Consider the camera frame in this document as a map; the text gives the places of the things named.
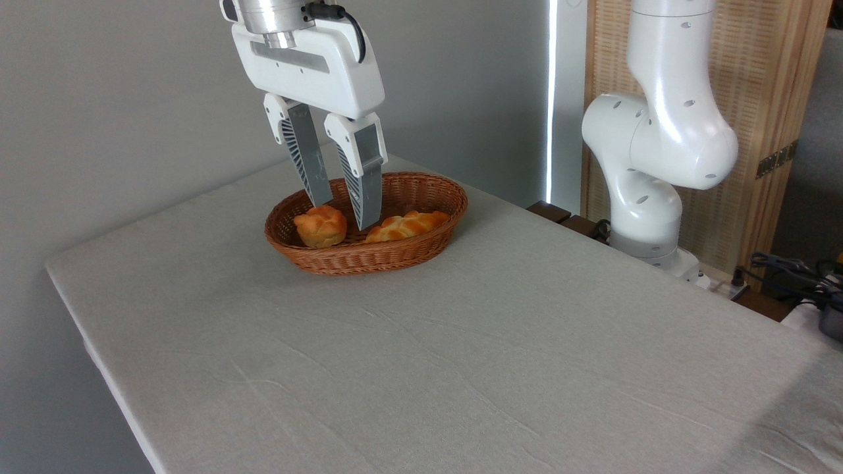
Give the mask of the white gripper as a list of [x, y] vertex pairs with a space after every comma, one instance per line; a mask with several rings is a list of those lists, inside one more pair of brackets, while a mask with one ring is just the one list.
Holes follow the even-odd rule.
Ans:
[[366, 47], [364, 62], [359, 63], [350, 23], [317, 23], [297, 30], [295, 47], [286, 49], [268, 47], [243, 24], [233, 24], [231, 33], [251, 83], [268, 92], [263, 108], [271, 131], [289, 150], [312, 205], [325, 205], [333, 193], [310, 105], [331, 112], [325, 129], [337, 145], [356, 225], [360, 230], [376, 225], [382, 205], [381, 168], [388, 156], [381, 120], [371, 113], [385, 100], [373, 48]]

